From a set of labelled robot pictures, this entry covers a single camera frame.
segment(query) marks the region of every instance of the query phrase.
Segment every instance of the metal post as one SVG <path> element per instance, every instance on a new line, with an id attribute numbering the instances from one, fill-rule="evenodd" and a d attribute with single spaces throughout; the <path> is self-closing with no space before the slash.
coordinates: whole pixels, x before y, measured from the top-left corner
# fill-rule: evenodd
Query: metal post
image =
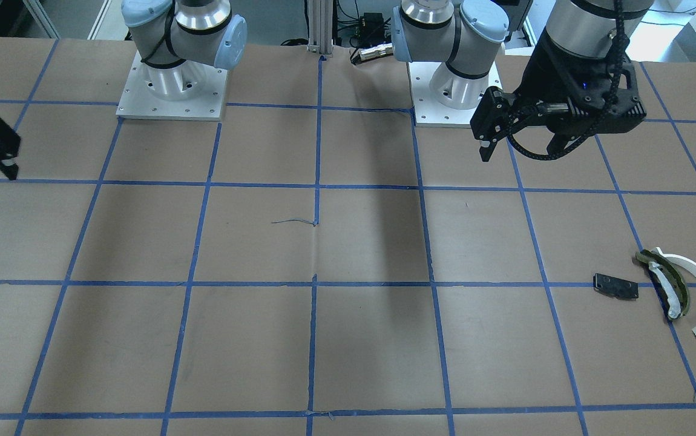
<path id="1" fill-rule="evenodd" d="M 60 39 L 60 34 L 57 33 L 57 28 L 55 24 L 52 23 L 50 17 L 47 16 L 47 11 L 44 10 L 44 6 L 41 6 L 39 0 L 22 0 L 22 3 L 28 9 L 33 20 L 36 24 L 52 39 Z"/>
<path id="2" fill-rule="evenodd" d="M 311 0 L 307 5 L 310 16 L 308 51 L 319 55 L 332 55 L 333 3 L 334 0 Z"/>

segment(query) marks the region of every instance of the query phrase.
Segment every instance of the floor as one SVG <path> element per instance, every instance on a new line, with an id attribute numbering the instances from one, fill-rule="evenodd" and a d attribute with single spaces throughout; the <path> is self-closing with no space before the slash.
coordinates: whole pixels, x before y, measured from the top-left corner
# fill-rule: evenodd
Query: floor
<path id="1" fill-rule="evenodd" d="M 222 124 L 122 121 L 134 50 L 0 39 L 0 435 L 696 435 L 696 287 L 669 325 L 631 260 L 696 260 L 696 64 L 637 64 L 633 132 L 482 163 L 343 49 L 249 46 Z"/>

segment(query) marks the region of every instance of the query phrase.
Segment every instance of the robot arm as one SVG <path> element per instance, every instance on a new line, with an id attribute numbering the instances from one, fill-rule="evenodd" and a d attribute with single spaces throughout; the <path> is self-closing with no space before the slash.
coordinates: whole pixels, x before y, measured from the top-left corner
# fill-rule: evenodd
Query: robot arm
<path id="1" fill-rule="evenodd" d="M 429 83 L 446 107 L 478 106 L 505 40 L 509 18 L 490 0 L 401 0 L 392 15 L 394 56 L 403 62 L 442 62 Z"/>
<path id="2" fill-rule="evenodd" d="M 557 0 L 519 88 L 488 88 L 472 117 L 483 161 L 503 138 L 526 157 L 556 160 L 596 133 L 638 126 L 646 110 L 625 48 L 651 6 L 652 0 Z M 515 140 L 527 126 L 553 132 L 547 154 Z"/>

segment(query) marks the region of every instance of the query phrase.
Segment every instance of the metal mounting plate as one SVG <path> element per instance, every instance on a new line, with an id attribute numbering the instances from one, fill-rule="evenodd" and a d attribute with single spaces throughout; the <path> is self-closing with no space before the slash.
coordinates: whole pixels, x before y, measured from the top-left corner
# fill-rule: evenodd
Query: metal mounting plate
<path id="1" fill-rule="evenodd" d="M 474 109 L 454 110 L 448 108 L 434 98 L 428 83 L 431 82 L 434 71 L 442 62 L 411 62 L 408 64 L 410 75 L 410 91 L 415 106 L 415 123 L 421 127 L 462 127 L 468 128 L 474 115 Z M 501 87 L 496 63 L 488 73 L 489 83 Z"/>
<path id="2" fill-rule="evenodd" d="M 132 119 L 184 119 L 184 121 L 221 121 L 226 102 L 229 71 L 197 64 L 205 69 L 206 82 L 193 99 L 171 102 L 158 99 L 147 89 L 141 55 L 136 53 L 116 115 Z"/>

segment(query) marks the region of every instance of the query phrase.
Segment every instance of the silver cylinder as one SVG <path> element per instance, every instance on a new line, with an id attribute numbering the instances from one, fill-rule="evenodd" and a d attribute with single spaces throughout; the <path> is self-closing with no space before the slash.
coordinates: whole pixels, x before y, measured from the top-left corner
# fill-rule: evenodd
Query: silver cylinder
<path id="1" fill-rule="evenodd" d="M 640 12 L 646 9 L 636 9 L 646 3 L 625 2 L 627 12 Z M 625 34 L 630 36 L 642 20 L 641 16 L 625 20 Z M 581 58 L 601 59 L 606 56 L 611 47 L 611 36 L 616 25 L 614 19 L 599 16 L 586 11 L 571 0 L 557 0 L 550 18 L 547 20 L 547 34 L 560 48 Z"/>
<path id="2" fill-rule="evenodd" d="M 455 110 L 478 107 L 480 96 L 490 85 L 489 77 L 467 79 L 453 74 L 443 63 L 434 72 L 428 88 L 438 102 Z"/>
<path id="3" fill-rule="evenodd" d="M 451 0 L 401 0 L 403 14 L 423 24 L 441 24 L 453 16 Z"/>
<path id="4" fill-rule="evenodd" d="M 179 2 L 176 22 L 190 30 L 209 30 L 232 15 L 229 0 Z"/>
<path id="5" fill-rule="evenodd" d="M 146 67 L 146 87 L 158 99 L 179 101 L 193 97 L 205 83 L 205 72 L 198 64 L 186 61 L 168 69 Z"/>

